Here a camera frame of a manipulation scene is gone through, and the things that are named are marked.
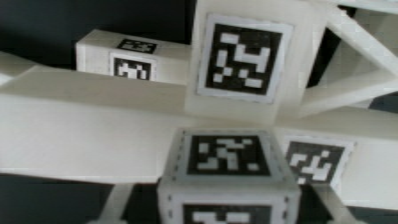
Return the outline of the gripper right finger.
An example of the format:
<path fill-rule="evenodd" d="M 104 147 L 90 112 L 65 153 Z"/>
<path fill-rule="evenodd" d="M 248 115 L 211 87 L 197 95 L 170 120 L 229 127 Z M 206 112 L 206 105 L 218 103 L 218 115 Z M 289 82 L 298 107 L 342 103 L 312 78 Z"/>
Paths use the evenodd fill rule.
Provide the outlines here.
<path fill-rule="evenodd" d="M 330 214 L 326 224 L 367 224 L 364 221 L 355 219 L 330 185 L 312 184 L 310 187 Z"/>

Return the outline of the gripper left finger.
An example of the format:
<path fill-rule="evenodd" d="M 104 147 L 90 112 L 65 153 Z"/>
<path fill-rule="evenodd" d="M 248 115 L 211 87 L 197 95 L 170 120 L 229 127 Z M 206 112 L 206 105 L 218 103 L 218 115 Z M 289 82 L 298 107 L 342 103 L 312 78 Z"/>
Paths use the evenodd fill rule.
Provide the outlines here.
<path fill-rule="evenodd" d="M 133 183 L 115 184 L 106 198 L 99 217 L 87 224 L 127 224 L 122 219 L 124 209 L 133 191 Z"/>

